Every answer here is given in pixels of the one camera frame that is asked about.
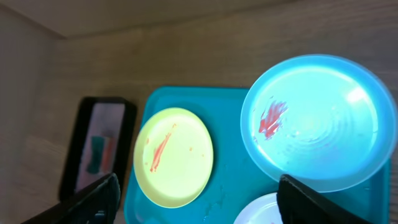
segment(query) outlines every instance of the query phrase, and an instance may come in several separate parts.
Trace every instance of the blue tray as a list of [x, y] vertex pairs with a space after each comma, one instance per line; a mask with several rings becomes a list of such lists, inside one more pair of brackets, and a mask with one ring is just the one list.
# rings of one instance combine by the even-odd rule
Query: blue tray
[[[162, 87], [153, 92], [141, 126], [162, 109], [180, 107], [192, 111], [212, 138], [213, 171], [197, 199], [184, 207], [169, 209], [155, 205], [142, 193], [132, 169], [124, 204], [127, 223], [233, 223], [249, 202], [277, 191], [278, 183], [257, 168], [242, 142], [239, 119], [247, 92], [200, 87]], [[390, 162], [362, 184], [324, 195], [372, 223], [387, 223], [389, 171]]]

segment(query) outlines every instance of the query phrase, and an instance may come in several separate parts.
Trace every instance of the red stain in bowl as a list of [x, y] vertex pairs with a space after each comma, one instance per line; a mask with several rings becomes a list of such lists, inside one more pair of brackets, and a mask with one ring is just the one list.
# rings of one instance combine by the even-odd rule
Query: red stain in bowl
[[270, 139], [278, 130], [280, 122], [278, 121], [280, 116], [287, 110], [285, 107], [286, 103], [275, 103], [272, 102], [268, 109], [267, 116], [264, 118], [266, 111], [261, 115], [259, 133], [264, 133], [266, 139]]
[[172, 132], [171, 132], [171, 131], [170, 131], [169, 133], [167, 133], [165, 139], [162, 141], [162, 143], [160, 144], [160, 146], [159, 146], [157, 149], [155, 149], [154, 160], [152, 161], [152, 165], [151, 165], [151, 167], [150, 167], [150, 171], [151, 171], [151, 172], [153, 172], [153, 171], [156, 172], [157, 166], [159, 166], [160, 157], [162, 156], [164, 147], [166, 146], [167, 141], [169, 141], [169, 138], [170, 138], [171, 135], [172, 135]]

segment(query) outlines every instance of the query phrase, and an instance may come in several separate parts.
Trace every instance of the wall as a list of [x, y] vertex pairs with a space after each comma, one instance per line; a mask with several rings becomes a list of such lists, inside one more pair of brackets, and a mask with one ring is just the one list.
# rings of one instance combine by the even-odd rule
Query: wall
[[225, 14], [293, 0], [0, 0], [64, 37]]
[[0, 6], [0, 223], [10, 220], [10, 191], [16, 187], [34, 96], [54, 37]]

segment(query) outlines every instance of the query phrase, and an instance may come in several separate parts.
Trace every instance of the brown tabletop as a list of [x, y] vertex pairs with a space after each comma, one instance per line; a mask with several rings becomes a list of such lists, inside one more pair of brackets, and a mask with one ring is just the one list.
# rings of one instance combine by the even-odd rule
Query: brown tabletop
[[[298, 0], [59, 41], [16, 172], [12, 217], [20, 222], [57, 203], [83, 96], [122, 96], [135, 103], [135, 141], [146, 99], [162, 85], [249, 88], [276, 63], [314, 53], [340, 55], [368, 67], [398, 96], [398, 1]], [[131, 158], [126, 184], [130, 170]], [[397, 172], [395, 154], [391, 222], [398, 222]], [[122, 212], [115, 223], [124, 223]]]

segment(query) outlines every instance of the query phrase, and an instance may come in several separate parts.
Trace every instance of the yellow plate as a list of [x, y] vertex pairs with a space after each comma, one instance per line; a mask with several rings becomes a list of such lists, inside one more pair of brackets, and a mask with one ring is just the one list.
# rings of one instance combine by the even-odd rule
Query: yellow plate
[[212, 167], [209, 132], [190, 111], [162, 110], [138, 135], [134, 172], [143, 193], [161, 207], [178, 208], [192, 202], [205, 188]]

